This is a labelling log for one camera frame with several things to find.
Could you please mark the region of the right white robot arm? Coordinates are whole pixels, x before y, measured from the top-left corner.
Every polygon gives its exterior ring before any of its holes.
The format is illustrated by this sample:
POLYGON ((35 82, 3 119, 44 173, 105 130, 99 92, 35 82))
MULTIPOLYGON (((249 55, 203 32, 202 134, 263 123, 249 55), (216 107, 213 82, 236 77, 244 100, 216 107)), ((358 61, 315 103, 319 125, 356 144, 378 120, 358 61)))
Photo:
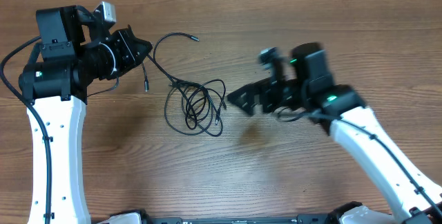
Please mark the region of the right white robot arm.
POLYGON ((289 63, 296 76, 287 80, 277 48, 264 49, 259 62, 270 77, 228 94, 248 115, 255 105, 276 113, 281 122, 309 118, 361 166, 387 201, 391 214, 350 202, 321 215, 320 223, 440 223, 441 186, 429 179, 388 136, 374 111, 347 84, 336 84, 319 42, 295 47, 289 63))

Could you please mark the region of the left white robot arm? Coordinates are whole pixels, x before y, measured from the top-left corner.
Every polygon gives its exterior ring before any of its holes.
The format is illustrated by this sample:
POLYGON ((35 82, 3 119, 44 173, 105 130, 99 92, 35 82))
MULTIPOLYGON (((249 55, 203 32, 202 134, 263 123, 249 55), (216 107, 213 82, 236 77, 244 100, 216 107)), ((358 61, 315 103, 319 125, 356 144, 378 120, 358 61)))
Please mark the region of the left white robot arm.
POLYGON ((88 86, 118 81, 139 66, 152 45, 131 28, 114 30, 115 7, 101 2, 38 10, 39 38, 19 76, 32 128, 30 223, 89 223, 81 137, 88 86))

